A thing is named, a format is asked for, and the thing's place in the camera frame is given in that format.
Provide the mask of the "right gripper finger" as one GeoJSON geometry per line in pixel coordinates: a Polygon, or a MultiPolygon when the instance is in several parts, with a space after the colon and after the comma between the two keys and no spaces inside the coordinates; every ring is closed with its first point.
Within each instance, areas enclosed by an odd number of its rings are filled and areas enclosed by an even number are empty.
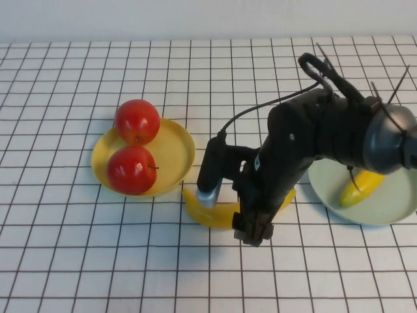
{"type": "Polygon", "coordinates": [[[243,243],[250,246],[259,246],[264,239],[272,237],[273,211],[245,209],[242,212],[243,243]]]}
{"type": "Polygon", "coordinates": [[[233,214],[232,227],[234,230],[243,230],[243,204],[244,204],[244,192],[242,191],[242,186],[238,181],[234,181],[232,184],[232,189],[237,193],[238,196],[238,209],[233,214]]]}

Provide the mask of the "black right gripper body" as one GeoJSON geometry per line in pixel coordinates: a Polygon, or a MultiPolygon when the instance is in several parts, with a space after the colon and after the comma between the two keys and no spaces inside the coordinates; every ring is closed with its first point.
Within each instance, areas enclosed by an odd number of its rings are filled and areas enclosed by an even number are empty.
{"type": "Polygon", "coordinates": [[[233,180],[240,198],[234,228],[270,228],[285,197],[298,181],[298,156],[275,148],[252,149],[243,170],[233,180]]]}

